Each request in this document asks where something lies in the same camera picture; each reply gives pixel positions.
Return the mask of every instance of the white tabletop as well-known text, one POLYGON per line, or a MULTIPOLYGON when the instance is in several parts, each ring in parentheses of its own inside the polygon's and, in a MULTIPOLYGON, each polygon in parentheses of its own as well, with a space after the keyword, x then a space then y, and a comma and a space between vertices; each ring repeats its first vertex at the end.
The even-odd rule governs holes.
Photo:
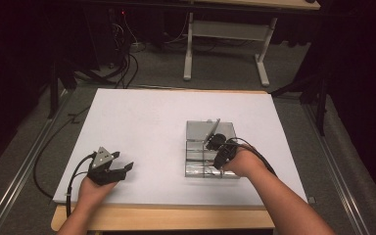
MULTIPOLYGON (((306 201, 282 125, 268 94, 99 89, 54 196, 63 203, 77 164, 100 146, 120 151, 111 168, 134 162, 106 204, 255 206, 262 201, 245 179, 185 177, 187 120, 233 122, 237 137, 254 145, 279 178, 306 201)), ((86 171, 90 161, 79 172, 86 171)), ((78 176, 72 187, 76 201, 78 176)))

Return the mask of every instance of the person's right hand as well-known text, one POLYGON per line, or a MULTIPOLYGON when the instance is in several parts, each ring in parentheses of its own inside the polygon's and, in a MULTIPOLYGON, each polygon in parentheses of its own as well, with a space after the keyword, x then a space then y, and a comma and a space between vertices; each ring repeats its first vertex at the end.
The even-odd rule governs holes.
POLYGON ((233 160, 222 166, 224 171, 231 170, 240 177, 250 177, 253 172, 267 170, 264 163, 249 150, 238 147, 233 160))

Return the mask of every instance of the dark background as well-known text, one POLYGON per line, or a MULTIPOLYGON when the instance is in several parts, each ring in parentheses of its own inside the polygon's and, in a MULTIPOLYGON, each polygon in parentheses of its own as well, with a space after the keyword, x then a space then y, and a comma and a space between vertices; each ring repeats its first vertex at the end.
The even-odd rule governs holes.
MULTIPOLYGON (((343 13, 365 1, 319 2, 322 13, 343 13)), ((290 46, 312 43, 297 74, 299 80, 317 73, 335 42, 351 32, 331 70, 328 93, 376 183, 376 1, 372 2, 357 22, 320 23, 281 18, 272 43, 284 40, 290 46)), ((163 32, 177 35, 185 19, 184 13, 142 10, 128 13, 131 27, 139 33, 137 36, 159 47, 165 40, 163 32)), ((94 41, 101 38, 106 41, 109 27, 104 25, 103 16, 91 15, 92 18, 86 14, 82 8, 49 8, 27 0, 0 0, 0 155, 49 83, 55 51, 89 69, 97 68, 103 61, 102 49, 95 50, 94 41)))

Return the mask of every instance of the right arm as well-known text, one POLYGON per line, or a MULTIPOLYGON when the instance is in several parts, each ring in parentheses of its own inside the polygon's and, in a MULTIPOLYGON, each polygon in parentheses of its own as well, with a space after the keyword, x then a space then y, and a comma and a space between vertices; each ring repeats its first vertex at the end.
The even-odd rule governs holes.
POLYGON ((236 157, 223 170, 249 178, 279 234, 335 234, 310 205, 268 171, 252 152, 239 147, 236 157))

